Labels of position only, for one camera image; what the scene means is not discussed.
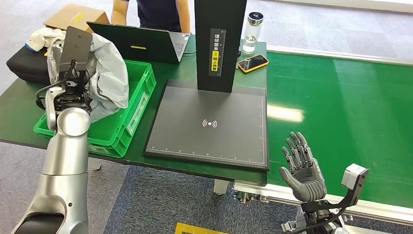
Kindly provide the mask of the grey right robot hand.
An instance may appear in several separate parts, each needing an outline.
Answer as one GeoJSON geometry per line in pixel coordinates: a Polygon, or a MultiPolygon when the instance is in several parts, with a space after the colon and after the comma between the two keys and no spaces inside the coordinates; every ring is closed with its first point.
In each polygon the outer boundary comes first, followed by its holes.
{"type": "Polygon", "coordinates": [[[324,199],[327,194],[325,180],[310,146],[300,132],[289,135],[285,140],[288,147],[282,147],[288,166],[279,168],[282,180],[301,202],[324,199]]]}

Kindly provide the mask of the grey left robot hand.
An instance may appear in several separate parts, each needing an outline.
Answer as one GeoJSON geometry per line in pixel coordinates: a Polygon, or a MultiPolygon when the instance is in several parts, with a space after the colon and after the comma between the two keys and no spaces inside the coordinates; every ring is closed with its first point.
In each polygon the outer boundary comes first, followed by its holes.
{"type": "Polygon", "coordinates": [[[94,53],[90,52],[88,56],[88,62],[86,65],[85,84],[88,84],[90,78],[95,74],[96,64],[97,64],[97,59],[94,53]]]}

